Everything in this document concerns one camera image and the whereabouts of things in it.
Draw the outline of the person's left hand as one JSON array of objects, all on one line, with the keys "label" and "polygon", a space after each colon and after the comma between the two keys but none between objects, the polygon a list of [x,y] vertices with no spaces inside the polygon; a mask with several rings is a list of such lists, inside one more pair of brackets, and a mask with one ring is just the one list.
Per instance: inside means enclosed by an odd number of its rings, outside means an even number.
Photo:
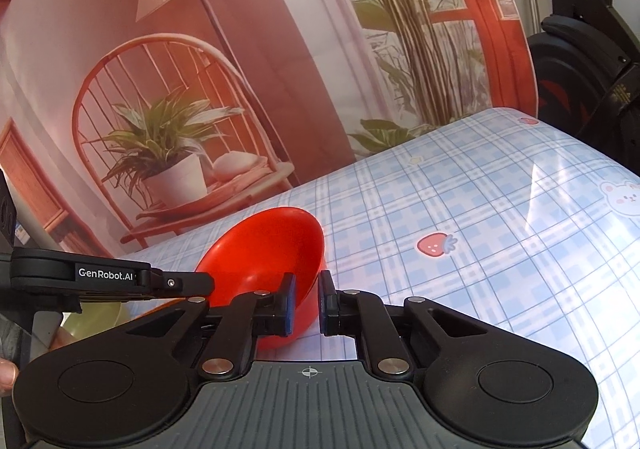
[{"label": "person's left hand", "polygon": [[[76,342],[75,337],[64,328],[58,328],[55,336],[49,345],[49,351],[65,347]],[[18,375],[17,366],[13,362],[2,359],[0,361],[0,395],[2,397],[9,395]]]}]

